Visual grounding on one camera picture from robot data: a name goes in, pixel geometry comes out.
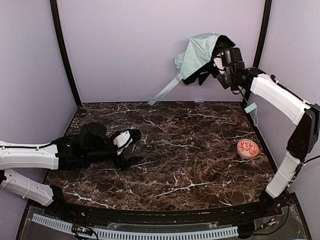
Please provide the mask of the mint green folding umbrella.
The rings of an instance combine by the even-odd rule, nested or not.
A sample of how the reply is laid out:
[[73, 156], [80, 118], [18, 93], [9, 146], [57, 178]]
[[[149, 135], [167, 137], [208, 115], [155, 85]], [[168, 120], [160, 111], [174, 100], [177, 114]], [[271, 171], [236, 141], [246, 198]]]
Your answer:
[[[217, 54], [221, 54], [224, 67], [228, 67], [230, 64], [245, 64], [240, 49], [227, 36], [217, 33], [195, 35], [189, 39], [185, 52], [175, 58], [174, 63], [178, 69], [177, 76], [154, 96], [148, 104], [153, 106], [181, 81], [185, 85], [198, 81], [201, 86], [210, 75], [217, 79], [216, 76], [219, 71], [214, 67], [213, 61], [214, 56]], [[234, 95], [241, 94], [243, 89], [250, 89], [253, 78], [262, 73], [256, 67], [245, 67], [245, 71], [250, 77], [250, 85], [248, 88], [239, 88], [239, 90], [228, 88]]]

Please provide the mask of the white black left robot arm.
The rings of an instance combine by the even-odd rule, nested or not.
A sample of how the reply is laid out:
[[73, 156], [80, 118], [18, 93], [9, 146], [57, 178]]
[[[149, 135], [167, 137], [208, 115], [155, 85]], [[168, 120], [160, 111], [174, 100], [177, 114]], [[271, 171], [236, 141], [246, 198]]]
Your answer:
[[59, 187], [25, 177], [18, 168], [70, 171], [92, 164], [112, 161], [122, 171], [142, 160], [125, 159], [123, 152], [142, 137], [138, 129], [117, 131], [107, 136], [107, 128], [98, 122], [81, 126], [78, 134], [66, 135], [45, 144], [0, 143], [0, 188], [35, 201], [45, 207], [62, 205], [64, 194]]

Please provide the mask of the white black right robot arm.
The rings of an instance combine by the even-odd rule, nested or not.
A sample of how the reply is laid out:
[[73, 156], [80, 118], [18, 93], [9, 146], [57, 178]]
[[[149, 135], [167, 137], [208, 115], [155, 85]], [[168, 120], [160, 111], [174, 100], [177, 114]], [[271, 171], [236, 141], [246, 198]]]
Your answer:
[[286, 116], [295, 129], [287, 141], [284, 158], [274, 177], [261, 193], [262, 200], [275, 200], [295, 181], [320, 133], [320, 106], [311, 104], [257, 67], [246, 67], [238, 47], [219, 50], [212, 55], [218, 69], [217, 79], [224, 89], [248, 89]]

